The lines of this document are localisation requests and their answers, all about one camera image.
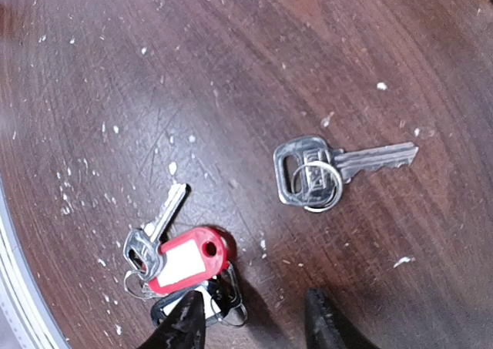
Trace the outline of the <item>key with red tag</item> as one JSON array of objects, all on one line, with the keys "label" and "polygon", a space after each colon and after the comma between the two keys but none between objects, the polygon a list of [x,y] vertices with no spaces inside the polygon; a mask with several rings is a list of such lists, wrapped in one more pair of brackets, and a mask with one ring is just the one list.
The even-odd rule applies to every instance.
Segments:
[{"label": "key with red tag", "polygon": [[235,241],[221,227],[194,227],[168,237],[172,222],[190,192],[174,183],[154,220],[132,228],[122,254],[130,265],[123,278],[126,293],[140,300],[165,297],[219,276],[235,256]]}]

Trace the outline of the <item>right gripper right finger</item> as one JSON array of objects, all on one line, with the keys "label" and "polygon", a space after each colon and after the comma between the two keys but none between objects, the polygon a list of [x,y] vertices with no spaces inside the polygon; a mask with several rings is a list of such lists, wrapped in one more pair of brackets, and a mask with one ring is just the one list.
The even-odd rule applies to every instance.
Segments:
[{"label": "right gripper right finger", "polygon": [[306,293],[304,327],[308,349],[377,348],[321,288],[310,288]]}]

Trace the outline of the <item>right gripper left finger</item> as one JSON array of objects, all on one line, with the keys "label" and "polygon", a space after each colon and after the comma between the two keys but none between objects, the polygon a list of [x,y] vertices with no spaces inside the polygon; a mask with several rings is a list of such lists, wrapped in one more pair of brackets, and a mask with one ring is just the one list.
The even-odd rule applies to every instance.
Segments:
[{"label": "right gripper left finger", "polygon": [[191,290],[139,349],[203,349],[205,339],[203,295]]}]

